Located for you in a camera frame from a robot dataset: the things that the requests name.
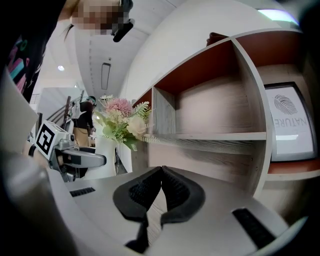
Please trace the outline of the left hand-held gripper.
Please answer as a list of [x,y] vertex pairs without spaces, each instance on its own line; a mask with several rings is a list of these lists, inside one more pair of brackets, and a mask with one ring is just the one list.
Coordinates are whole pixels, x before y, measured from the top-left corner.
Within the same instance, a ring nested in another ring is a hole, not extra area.
[[107,163],[104,155],[95,154],[94,148],[80,147],[75,136],[51,121],[43,121],[28,143],[28,155],[41,166],[58,171],[64,182],[74,182],[77,177],[76,168],[97,168]]

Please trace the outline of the long ceiling light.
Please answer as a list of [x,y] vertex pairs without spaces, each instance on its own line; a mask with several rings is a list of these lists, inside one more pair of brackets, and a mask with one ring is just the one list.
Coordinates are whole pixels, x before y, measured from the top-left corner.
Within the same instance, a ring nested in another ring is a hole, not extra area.
[[101,65],[101,89],[105,91],[108,89],[110,70],[111,70],[110,63],[104,62]]

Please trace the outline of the person's left forearm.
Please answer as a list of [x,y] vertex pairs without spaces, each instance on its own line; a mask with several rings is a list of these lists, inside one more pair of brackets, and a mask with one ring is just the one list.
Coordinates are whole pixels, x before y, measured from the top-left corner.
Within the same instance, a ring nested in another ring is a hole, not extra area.
[[36,157],[37,157],[37,148],[33,143],[31,143],[31,142],[29,142],[27,140],[24,143],[22,154],[25,155],[25,156],[29,156],[29,157],[32,157],[32,158],[36,159]]

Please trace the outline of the brown object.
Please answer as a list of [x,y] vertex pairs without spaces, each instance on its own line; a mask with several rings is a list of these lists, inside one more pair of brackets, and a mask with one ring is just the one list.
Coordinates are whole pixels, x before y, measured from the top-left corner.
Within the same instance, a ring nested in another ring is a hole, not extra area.
[[222,43],[225,43],[230,40],[229,36],[224,34],[219,34],[215,32],[211,32],[206,40],[206,47],[216,46]]

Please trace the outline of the flowers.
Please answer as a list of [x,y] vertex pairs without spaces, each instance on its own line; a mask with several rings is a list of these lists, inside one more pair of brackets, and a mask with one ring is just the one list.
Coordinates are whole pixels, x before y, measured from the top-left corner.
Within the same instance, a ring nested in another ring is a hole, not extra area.
[[139,141],[145,143],[158,141],[153,135],[147,134],[149,115],[152,112],[148,101],[132,106],[125,98],[103,95],[100,103],[104,111],[95,112],[95,121],[101,127],[95,138],[95,153],[104,156],[106,164],[89,168],[84,176],[89,180],[117,175],[115,166],[117,146],[124,145],[136,152]]

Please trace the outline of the black printed t-shirt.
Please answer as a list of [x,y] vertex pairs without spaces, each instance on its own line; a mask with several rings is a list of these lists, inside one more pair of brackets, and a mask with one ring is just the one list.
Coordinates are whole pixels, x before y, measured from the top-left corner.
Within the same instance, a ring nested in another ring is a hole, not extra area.
[[66,1],[0,0],[0,69],[7,69],[27,102]]

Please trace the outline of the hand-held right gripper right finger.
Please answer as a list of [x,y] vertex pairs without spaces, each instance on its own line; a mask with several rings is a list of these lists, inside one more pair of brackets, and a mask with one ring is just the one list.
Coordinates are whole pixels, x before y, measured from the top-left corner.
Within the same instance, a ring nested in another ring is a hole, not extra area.
[[288,225],[275,211],[226,181],[162,167],[167,211],[149,256],[247,256]]

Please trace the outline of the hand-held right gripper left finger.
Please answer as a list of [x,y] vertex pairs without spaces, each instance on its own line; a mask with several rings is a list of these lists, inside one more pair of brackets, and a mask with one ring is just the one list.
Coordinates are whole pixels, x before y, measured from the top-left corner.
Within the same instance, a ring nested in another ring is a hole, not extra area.
[[76,256],[164,256],[148,241],[147,211],[161,188],[161,169],[65,183],[48,171],[54,202]]

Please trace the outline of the black framed picture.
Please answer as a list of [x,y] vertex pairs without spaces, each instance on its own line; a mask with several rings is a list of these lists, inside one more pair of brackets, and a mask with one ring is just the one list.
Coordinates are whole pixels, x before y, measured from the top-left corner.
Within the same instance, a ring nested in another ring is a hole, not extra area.
[[318,157],[317,136],[311,112],[297,84],[264,86],[272,118],[272,162],[295,162]]

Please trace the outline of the bright ceiling light panel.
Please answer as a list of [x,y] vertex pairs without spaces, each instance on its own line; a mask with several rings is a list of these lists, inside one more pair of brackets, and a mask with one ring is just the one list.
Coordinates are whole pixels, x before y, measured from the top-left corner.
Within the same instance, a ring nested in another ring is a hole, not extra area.
[[258,9],[257,11],[272,21],[288,22],[297,26],[299,25],[298,21],[287,11],[280,9]]

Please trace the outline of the grey wooden shelf unit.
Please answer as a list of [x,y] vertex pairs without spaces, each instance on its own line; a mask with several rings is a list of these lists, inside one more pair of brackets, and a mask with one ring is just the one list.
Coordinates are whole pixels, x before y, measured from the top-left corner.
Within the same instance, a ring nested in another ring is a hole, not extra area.
[[[272,162],[272,116],[265,85],[295,82],[311,113],[315,159]],[[292,224],[320,186],[320,67],[296,29],[261,29],[191,55],[148,88],[150,135],[131,169],[170,166],[223,180]]]

